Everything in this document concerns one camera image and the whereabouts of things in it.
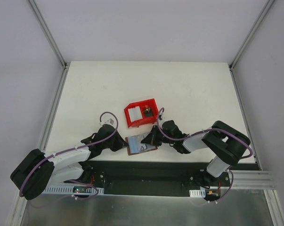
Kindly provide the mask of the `red plastic bin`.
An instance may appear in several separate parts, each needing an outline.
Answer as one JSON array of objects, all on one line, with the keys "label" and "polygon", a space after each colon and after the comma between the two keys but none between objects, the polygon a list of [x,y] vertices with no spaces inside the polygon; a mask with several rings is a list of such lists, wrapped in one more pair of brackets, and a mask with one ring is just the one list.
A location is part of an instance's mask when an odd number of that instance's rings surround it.
[{"label": "red plastic bin", "polygon": [[[129,108],[136,107],[136,106],[139,106],[139,107],[140,107],[140,110],[141,110],[143,119],[138,120],[138,121],[131,122],[131,121],[130,121],[130,117],[129,117],[129,113],[128,113],[128,109],[129,109]],[[144,117],[144,114],[143,114],[143,110],[144,110],[145,108],[148,108],[148,107],[151,107],[151,108],[152,108],[152,111],[153,111],[153,114],[154,114],[154,115],[153,115],[153,117],[145,118],[145,117]],[[134,103],[128,104],[128,105],[124,108],[124,113],[125,113],[125,118],[126,118],[126,122],[127,122],[128,128],[133,128],[133,127],[137,127],[137,128],[138,128],[138,127],[140,127],[140,126],[142,126],[142,125],[154,124],[154,123],[156,123],[156,118],[157,118],[157,115],[158,115],[158,108],[157,108],[157,104],[156,104],[155,99],[152,98],[152,99],[147,99],[147,100],[138,101],[138,102],[134,102]]]}]

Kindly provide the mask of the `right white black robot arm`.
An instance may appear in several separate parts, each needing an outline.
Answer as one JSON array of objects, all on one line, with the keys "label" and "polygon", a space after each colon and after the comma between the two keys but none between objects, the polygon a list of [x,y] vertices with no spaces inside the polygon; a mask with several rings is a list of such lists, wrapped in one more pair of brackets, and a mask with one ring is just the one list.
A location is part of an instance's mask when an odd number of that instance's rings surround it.
[{"label": "right white black robot arm", "polygon": [[216,121],[211,128],[192,135],[183,133],[173,120],[152,127],[150,133],[141,140],[142,144],[161,146],[169,144],[181,154],[209,148],[215,153],[202,172],[205,184],[215,185],[220,175],[229,167],[236,165],[250,146],[250,139],[222,121]]}]

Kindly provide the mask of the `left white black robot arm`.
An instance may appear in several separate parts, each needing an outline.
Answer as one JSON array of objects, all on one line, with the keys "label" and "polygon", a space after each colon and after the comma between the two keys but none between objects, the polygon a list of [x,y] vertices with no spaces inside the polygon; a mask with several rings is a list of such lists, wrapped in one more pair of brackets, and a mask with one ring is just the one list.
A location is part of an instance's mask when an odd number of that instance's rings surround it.
[{"label": "left white black robot arm", "polygon": [[19,189],[19,195],[27,200],[61,182],[75,180],[92,184],[94,173],[88,161],[105,149],[116,152],[128,146],[113,126],[104,124],[98,132],[81,140],[77,147],[57,153],[44,153],[40,149],[30,151],[10,178]]}]

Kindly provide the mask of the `brown leather card holder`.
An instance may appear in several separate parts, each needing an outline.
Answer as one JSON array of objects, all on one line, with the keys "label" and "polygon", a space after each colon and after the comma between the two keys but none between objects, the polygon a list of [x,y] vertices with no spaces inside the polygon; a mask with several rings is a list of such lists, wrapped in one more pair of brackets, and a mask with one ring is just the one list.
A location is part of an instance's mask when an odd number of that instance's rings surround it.
[{"label": "brown leather card holder", "polygon": [[157,150],[157,146],[141,143],[141,141],[148,135],[143,133],[135,136],[126,137],[125,141],[128,143],[127,153],[129,156],[142,154],[150,151]]}]

